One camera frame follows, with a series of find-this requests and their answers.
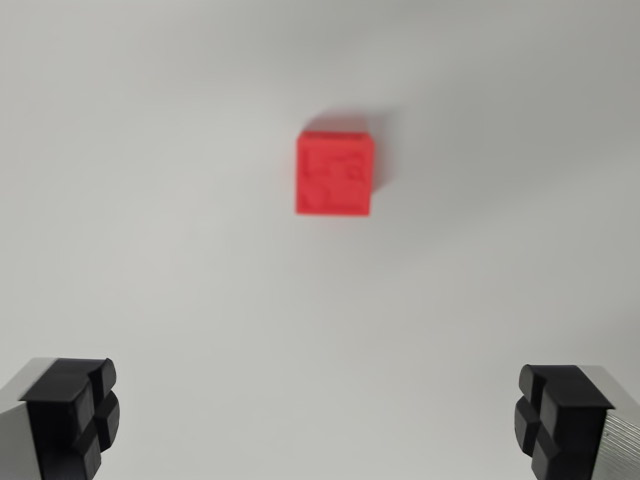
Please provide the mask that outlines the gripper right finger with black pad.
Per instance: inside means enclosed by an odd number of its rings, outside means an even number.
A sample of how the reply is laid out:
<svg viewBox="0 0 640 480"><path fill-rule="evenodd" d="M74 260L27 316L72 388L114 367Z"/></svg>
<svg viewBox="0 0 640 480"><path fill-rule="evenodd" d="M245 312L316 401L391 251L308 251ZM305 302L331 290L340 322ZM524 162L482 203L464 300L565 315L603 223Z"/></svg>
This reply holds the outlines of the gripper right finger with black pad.
<svg viewBox="0 0 640 480"><path fill-rule="evenodd" d="M639 402L606 369L526 364L519 389L515 436L537 479L639 478Z"/></svg>

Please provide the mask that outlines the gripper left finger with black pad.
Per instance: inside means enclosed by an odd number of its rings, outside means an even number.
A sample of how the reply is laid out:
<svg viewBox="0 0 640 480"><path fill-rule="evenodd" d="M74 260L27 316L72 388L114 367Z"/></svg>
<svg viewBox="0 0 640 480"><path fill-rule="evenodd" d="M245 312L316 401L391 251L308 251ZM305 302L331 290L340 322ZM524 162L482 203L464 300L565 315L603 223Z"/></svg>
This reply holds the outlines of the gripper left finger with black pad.
<svg viewBox="0 0 640 480"><path fill-rule="evenodd" d="M1 477L93 479L119 428L116 380L109 358L29 360L1 387Z"/></svg>

